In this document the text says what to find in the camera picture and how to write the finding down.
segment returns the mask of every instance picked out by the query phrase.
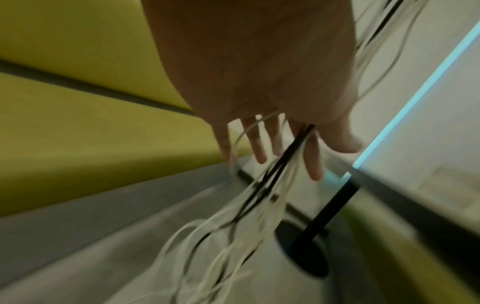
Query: black round base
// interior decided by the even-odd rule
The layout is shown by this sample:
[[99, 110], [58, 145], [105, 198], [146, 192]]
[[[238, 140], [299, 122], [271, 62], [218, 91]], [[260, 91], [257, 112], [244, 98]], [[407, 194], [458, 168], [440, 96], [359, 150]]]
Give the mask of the black round base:
[[275, 236], [283, 252], [302, 270], [316, 277], [326, 277], [329, 273], [327, 259], [320, 247], [314, 242], [310, 242], [301, 251], [292, 252], [292, 244], [302, 229], [294, 224], [282, 221], [275, 230]]

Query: blue light strip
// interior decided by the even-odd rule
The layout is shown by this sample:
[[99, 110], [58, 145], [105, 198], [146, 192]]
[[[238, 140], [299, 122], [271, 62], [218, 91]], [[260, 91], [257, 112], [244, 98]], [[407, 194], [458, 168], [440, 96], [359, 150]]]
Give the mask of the blue light strip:
[[457, 60], [460, 55], [469, 47], [475, 38], [480, 35], [480, 22], [478, 22], [472, 30], [463, 38], [463, 40], [455, 47], [450, 55], [440, 64], [432, 75], [425, 81], [419, 90], [410, 98], [405, 106], [395, 115], [395, 117], [387, 124], [387, 126], [375, 137], [365, 151], [358, 157], [353, 164], [353, 168], [359, 168], [363, 162], [372, 154], [379, 144], [387, 137], [387, 135], [399, 124], [399, 122], [410, 112], [410, 110], [422, 99], [423, 96], [432, 88], [440, 77], [449, 69], [449, 67]]

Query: hand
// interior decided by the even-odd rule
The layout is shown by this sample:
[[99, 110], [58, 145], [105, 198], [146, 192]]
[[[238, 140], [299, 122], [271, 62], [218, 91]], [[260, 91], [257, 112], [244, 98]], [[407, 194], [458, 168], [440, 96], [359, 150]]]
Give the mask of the hand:
[[[281, 111], [297, 134], [315, 124], [305, 146], [313, 180], [323, 177], [318, 136], [354, 153], [349, 115], [358, 97], [355, 24], [350, 0], [143, 0], [168, 77], [195, 113], [231, 150], [227, 124]], [[274, 154], [282, 152], [279, 119], [265, 121]], [[259, 129], [247, 134], [267, 161]]]

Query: skin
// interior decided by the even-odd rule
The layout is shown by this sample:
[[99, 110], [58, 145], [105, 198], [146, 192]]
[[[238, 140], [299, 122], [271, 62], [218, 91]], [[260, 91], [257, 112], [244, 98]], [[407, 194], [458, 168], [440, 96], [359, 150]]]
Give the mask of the skin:
[[[303, 158], [310, 177], [323, 170], [319, 138], [342, 153], [362, 145], [350, 132], [358, 98], [355, 23], [350, 0], [142, 0], [165, 71], [195, 113], [208, 122], [226, 158], [227, 124], [285, 113], [294, 134], [315, 124]], [[265, 122], [282, 152], [279, 119]], [[267, 161], [259, 129], [247, 134]]]

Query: finger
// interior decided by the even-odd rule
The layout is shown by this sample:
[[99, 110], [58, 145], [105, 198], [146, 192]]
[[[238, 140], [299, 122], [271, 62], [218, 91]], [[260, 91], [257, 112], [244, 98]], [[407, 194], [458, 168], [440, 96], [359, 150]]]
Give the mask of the finger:
[[[305, 124], [297, 122], [293, 119], [288, 120], [292, 133], [297, 136], [306, 127]], [[324, 177], [322, 168], [322, 160], [320, 158], [320, 144], [318, 133], [312, 134], [305, 143], [303, 150], [303, 160], [308, 175], [312, 180], [321, 180]]]
[[362, 149], [362, 142], [350, 131], [349, 116], [347, 111], [331, 123], [316, 126], [321, 139], [334, 151], [357, 153]]
[[271, 150], [275, 156], [283, 153], [282, 135], [280, 134], [280, 121], [278, 115], [268, 118], [263, 122], [266, 132], [270, 137]]
[[254, 125], [247, 133], [246, 136], [250, 141], [251, 149], [253, 150], [253, 154], [255, 155], [256, 161], [260, 164], [264, 164], [267, 161], [267, 155], [265, 153], [264, 145], [260, 139], [260, 131], [259, 126], [255, 125], [257, 122], [255, 117], [243, 118], [240, 119], [243, 128], [246, 130], [247, 128]]
[[230, 144], [229, 128], [227, 125], [212, 126], [213, 134], [220, 148], [221, 154], [226, 160], [230, 160], [232, 146]]

